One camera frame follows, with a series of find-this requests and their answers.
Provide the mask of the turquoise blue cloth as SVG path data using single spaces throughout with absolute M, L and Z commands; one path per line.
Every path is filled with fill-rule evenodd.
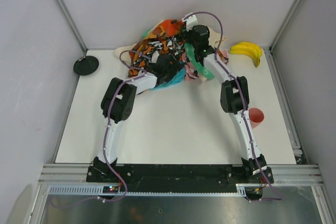
M 169 88 L 171 86 L 177 85 L 181 82 L 184 81 L 184 77 L 185 77 L 186 71 L 184 68 L 182 68 L 178 73 L 175 74 L 175 76 L 168 82 L 163 82 L 161 84 L 159 84 L 158 86 L 156 86 L 155 88 L 152 88 L 151 90 L 159 90 L 159 89 L 165 89 L 165 88 Z

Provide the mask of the orange camouflage cloth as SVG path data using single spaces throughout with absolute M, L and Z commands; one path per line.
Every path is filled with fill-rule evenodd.
M 183 27 L 184 24 L 181 19 L 166 19 L 149 30 L 132 49 L 142 51 L 149 42 L 162 41 L 180 34 Z

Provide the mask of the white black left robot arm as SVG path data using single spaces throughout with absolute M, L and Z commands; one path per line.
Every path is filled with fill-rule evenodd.
M 125 80 L 113 78 L 101 101 L 103 116 L 107 119 L 106 131 L 99 153 L 93 160 L 93 167 L 103 175 L 110 175 L 117 163 L 118 144 L 124 122 L 130 117 L 136 95 L 158 87 L 170 85 L 174 80 L 184 79 L 184 67 L 170 55 L 160 55 L 153 62 L 141 55 L 145 63 L 138 65 L 121 62 L 135 75 Z

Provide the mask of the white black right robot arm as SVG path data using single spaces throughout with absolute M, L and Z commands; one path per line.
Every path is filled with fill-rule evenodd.
M 242 151 L 244 172 L 248 178 L 261 176 L 270 184 L 271 173 L 267 172 L 267 162 L 258 147 L 249 118 L 248 83 L 244 76 L 235 76 L 224 64 L 217 50 L 209 44 L 209 29 L 204 25 L 184 28 L 187 42 L 194 47 L 197 63 L 209 70 L 221 84 L 220 105 L 227 113 L 236 129 Z

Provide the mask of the black orange white patterned cloth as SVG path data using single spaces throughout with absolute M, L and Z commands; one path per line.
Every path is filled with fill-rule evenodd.
M 160 55 L 171 55 L 176 60 L 183 52 L 185 39 L 182 35 L 175 35 L 162 41 L 149 42 L 142 51 L 131 50 L 129 55 L 131 57 L 131 66 L 135 67 L 129 71 L 129 77 L 135 77 L 139 71 L 137 68 L 142 68 L 151 73 L 151 64 L 149 59 L 155 51 Z

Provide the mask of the cream cloth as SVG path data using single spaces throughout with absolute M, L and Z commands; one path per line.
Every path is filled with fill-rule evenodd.
M 152 31 L 154 31 L 158 26 L 160 26 L 162 23 L 164 22 L 164 20 L 160 20 L 155 26 L 153 26 L 151 29 L 146 30 L 143 35 L 142 35 L 142 39 L 144 39 L 148 34 L 150 34 Z M 215 32 L 211 27 L 209 27 L 209 32 L 210 32 L 210 37 L 209 37 L 209 44 L 211 46 L 213 46 L 215 49 L 217 48 L 217 46 L 219 45 L 220 42 L 225 42 L 226 41 L 226 37 L 223 36 L 222 39 L 220 39 L 221 34 Z M 119 59 L 120 53 L 125 51 L 125 50 L 131 50 L 136 46 L 136 44 L 132 44 L 129 46 L 123 46 L 123 47 L 119 47 L 117 49 L 114 50 L 114 52 L 112 53 L 112 55 Z M 223 49 L 222 51 L 220 50 L 219 52 L 219 56 L 221 58 L 221 60 L 223 61 L 224 64 L 228 64 L 229 63 L 229 58 L 227 55 L 227 52 L 225 49 Z M 121 57 L 122 60 L 124 60 L 127 64 L 131 63 L 131 57 L 129 55 L 129 53 L 124 53 Z

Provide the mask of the green white tie-dye cloth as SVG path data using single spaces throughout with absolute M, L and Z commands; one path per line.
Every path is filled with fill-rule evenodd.
M 186 43 L 185 43 L 185 44 L 184 44 L 184 48 L 185 48 L 185 49 L 193 49 L 193 51 L 194 51 L 193 46 L 190 45 L 190 44 L 186 44 Z M 189 58 L 191 59 L 191 62 L 194 64 L 194 66 L 195 66 L 198 70 L 200 70 L 200 69 L 204 69 L 204 72 L 203 72 L 203 73 L 206 72 L 207 69 L 205 69 L 205 67 L 202 66 L 201 63 L 199 63 L 199 62 L 196 61 L 194 55 L 191 56 L 191 57 L 189 56 Z

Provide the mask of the yellow banana bunch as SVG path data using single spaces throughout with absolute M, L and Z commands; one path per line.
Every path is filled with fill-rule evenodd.
M 248 56 L 252 60 L 256 68 L 259 67 L 260 59 L 261 56 L 263 55 L 262 49 L 258 45 L 247 41 L 241 41 L 231 46 L 230 53 L 236 55 Z

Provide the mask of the black round disc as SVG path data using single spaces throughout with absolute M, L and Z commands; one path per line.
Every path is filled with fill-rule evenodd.
M 99 60 L 96 57 L 83 56 L 74 63 L 73 70 L 80 76 L 87 76 L 94 73 L 98 67 Z

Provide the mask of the pink plastic cup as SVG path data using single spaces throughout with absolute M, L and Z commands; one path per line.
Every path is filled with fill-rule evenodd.
M 265 119 L 265 115 L 262 110 L 258 108 L 250 108 L 249 110 L 249 120 L 253 129 L 260 125 Z

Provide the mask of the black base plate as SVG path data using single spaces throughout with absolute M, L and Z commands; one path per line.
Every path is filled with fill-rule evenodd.
M 134 189 L 205 188 L 222 185 L 260 184 L 261 176 L 248 178 L 242 165 L 117 164 L 113 169 Z

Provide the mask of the right aluminium corner post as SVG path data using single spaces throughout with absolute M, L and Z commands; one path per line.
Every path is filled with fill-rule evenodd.
M 270 46 L 269 46 L 269 50 L 271 52 L 273 52 L 278 43 L 280 42 L 282 36 L 284 35 L 286 29 L 288 28 L 289 24 L 291 23 L 291 21 L 294 19 L 296 13 L 298 12 L 300 6 L 303 4 L 304 0 L 294 0 L 283 20 L 283 22 L 281 23 L 274 39 L 272 40 Z

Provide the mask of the aluminium corner post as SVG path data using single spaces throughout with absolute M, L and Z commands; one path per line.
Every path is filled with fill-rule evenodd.
M 289 24 L 291 23 L 291 21 L 294 19 L 296 13 L 298 12 L 300 6 L 303 4 L 304 0 L 294 0 L 283 20 L 283 22 L 281 23 L 274 39 L 272 40 L 270 46 L 269 46 L 269 50 L 271 52 L 273 52 L 278 43 L 280 42 L 282 36 L 284 35 L 286 29 L 288 28 Z
M 72 35 L 74 36 L 77 44 L 79 45 L 79 47 L 81 48 L 81 51 L 85 54 L 87 52 L 87 47 L 85 45 L 85 42 L 66 6 L 66 3 L 64 0 L 54 0 L 57 8 L 59 9 L 62 17 L 64 18 L 68 28 L 70 29 Z

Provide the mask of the left aluminium corner post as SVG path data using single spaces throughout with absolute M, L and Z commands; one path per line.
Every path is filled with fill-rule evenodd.
M 85 42 L 66 6 L 66 3 L 64 0 L 54 0 L 57 8 L 59 9 L 62 17 L 64 18 L 68 28 L 70 29 L 72 35 L 74 36 L 77 44 L 79 45 L 79 47 L 81 48 L 81 51 L 85 54 L 87 52 L 87 47 L 85 45 Z

